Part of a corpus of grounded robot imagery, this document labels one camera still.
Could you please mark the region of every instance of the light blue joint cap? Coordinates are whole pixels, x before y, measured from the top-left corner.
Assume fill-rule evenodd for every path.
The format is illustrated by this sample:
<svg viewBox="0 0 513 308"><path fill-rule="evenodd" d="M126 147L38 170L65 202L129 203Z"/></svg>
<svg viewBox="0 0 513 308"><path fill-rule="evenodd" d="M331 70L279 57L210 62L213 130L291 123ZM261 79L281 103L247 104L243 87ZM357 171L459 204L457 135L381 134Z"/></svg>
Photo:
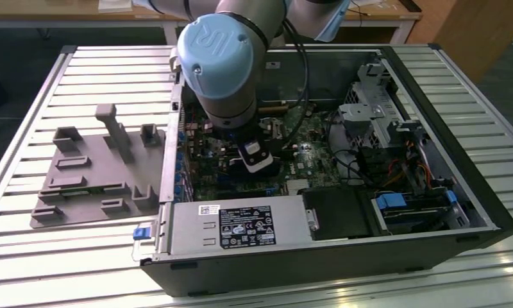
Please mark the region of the light blue joint cap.
<svg viewBox="0 0 513 308"><path fill-rule="evenodd" d="M349 0L342 0L342 3L335 9L333 18L327 21L327 24L321 30L321 33L317 35L315 40L319 40L321 42L330 42L335 37L335 33L338 32L339 25L342 24L345 18L345 11L347 10L349 2Z"/></svg>
<svg viewBox="0 0 513 308"><path fill-rule="evenodd" d="M242 25L223 14L201 16L182 30L177 51L191 90L205 98L226 98L250 76L253 46Z"/></svg>

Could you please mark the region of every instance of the blue latch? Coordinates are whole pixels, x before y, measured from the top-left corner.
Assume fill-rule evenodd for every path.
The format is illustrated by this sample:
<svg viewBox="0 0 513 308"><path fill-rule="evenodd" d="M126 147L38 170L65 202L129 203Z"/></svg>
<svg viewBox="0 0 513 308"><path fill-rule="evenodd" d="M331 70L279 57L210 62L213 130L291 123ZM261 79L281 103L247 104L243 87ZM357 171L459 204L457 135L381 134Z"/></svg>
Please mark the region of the blue latch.
<svg viewBox="0 0 513 308"><path fill-rule="evenodd" d="M133 239L139 241L141 239L150 239L150 227L135 228L133 231Z"/></svg>
<svg viewBox="0 0 513 308"><path fill-rule="evenodd" d="M382 210L386 207L405 207L406 202L402 198L402 194L394 193L394 194L382 194L375 199L375 203L378 204L378 208Z"/></svg>
<svg viewBox="0 0 513 308"><path fill-rule="evenodd" d="M458 202L458 199L455 198L455 194L453 191L446 191L446 198L450 204L455 204Z"/></svg>

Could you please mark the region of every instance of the motherboard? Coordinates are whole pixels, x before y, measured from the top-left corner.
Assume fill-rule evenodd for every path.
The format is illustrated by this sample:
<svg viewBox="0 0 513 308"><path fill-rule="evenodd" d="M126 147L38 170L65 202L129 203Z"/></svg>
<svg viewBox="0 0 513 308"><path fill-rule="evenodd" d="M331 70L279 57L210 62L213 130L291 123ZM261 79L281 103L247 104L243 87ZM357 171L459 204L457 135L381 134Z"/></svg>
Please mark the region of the motherboard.
<svg viewBox="0 0 513 308"><path fill-rule="evenodd" d="M294 129L302 108L277 117L262 117L266 139L281 140ZM187 152L194 201L286 196L309 187L339 183L339 175L325 138L325 112L307 113L289 146L274 156L271 168L246 172L237 146L214 134L210 121L197 107L186 112Z"/></svg>

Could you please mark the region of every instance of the wooden table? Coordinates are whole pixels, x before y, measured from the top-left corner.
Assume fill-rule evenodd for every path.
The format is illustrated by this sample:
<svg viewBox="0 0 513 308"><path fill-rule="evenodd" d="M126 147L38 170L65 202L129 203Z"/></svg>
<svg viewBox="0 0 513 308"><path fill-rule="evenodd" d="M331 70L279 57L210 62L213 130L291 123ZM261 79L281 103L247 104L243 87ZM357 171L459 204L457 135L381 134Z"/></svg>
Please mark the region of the wooden table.
<svg viewBox="0 0 513 308"><path fill-rule="evenodd" d="M342 27L395 28L391 43L405 43L411 26L421 14L409 12L398 0L361 7L347 12ZM133 6L130 12L98 13L98 0L0 0L0 28L95 28L161 27L167 44L175 44L175 29L185 26L169 15Z"/></svg>

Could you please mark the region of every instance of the white paper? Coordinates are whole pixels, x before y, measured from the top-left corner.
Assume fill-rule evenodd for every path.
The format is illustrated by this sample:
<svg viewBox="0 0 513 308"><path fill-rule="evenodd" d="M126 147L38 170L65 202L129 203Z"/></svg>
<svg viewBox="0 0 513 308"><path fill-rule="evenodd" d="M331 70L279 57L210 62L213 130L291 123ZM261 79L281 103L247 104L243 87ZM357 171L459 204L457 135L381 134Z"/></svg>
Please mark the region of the white paper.
<svg viewBox="0 0 513 308"><path fill-rule="evenodd" d="M99 13L118 13L130 12L131 0L98 0L98 12Z"/></svg>

